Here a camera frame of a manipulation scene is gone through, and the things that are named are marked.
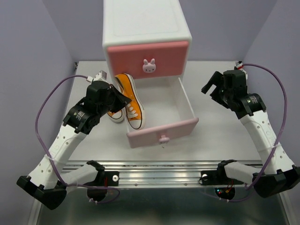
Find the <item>dark pink drawer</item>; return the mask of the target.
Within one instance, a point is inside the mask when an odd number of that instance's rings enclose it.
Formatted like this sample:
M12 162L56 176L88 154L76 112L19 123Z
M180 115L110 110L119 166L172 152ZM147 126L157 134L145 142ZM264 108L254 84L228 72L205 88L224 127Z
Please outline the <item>dark pink drawer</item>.
M127 73L134 79L181 75L188 47L188 41L108 47L111 74Z

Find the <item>light pink drawer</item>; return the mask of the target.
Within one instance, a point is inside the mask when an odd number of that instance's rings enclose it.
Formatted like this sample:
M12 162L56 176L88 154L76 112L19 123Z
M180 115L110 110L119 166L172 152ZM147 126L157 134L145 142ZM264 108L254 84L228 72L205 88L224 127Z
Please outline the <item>light pink drawer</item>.
M135 80L138 97L145 110L145 127L127 125L131 148L167 143L190 135L199 118L179 76Z

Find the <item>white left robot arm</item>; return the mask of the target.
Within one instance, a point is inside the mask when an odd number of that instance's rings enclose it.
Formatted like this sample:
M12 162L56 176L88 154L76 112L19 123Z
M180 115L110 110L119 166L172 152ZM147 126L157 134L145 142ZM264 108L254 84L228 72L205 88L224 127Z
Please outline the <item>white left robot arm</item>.
M72 172L61 171L81 141L97 126L107 112L116 113L131 102L112 84L93 81L86 95L76 103L63 119L60 130L36 168L20 176L17 185L50 210L58 208L67 194L75 188L119 192L117 182L106 175L105 167L91 160Z

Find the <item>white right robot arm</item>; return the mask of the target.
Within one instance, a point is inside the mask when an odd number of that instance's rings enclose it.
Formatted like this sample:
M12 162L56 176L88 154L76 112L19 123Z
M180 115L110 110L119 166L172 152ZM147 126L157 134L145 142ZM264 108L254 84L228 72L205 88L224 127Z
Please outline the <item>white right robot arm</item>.
M223 160L216 170L202 171L199 183L203 186L247 184L263 198L292 189L300 182L300 169L285 153L277 140L262 98L248 93L243 70L216 71L202 88L202 93L215 86L212 100L234 112L248 131L264 169Z

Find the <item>aluminium mounting rail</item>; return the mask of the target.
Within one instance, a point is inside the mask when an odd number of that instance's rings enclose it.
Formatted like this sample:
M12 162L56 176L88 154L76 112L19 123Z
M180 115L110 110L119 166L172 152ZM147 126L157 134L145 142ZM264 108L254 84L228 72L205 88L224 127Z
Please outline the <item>aluminium mounting rail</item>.
M197 188L205 171L216 170L217 161L100 161L105 178L85 161L68 161L61 175L66 183L89 189Z

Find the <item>white cabinet frame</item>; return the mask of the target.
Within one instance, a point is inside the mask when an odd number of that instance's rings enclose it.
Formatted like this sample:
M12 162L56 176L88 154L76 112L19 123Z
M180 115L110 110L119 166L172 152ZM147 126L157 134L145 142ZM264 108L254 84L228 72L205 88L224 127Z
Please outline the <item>white cabinet frame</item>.
M108 47L179 41L189 42L189 52L192 36L179 1L104 1L102 47L110 74Z

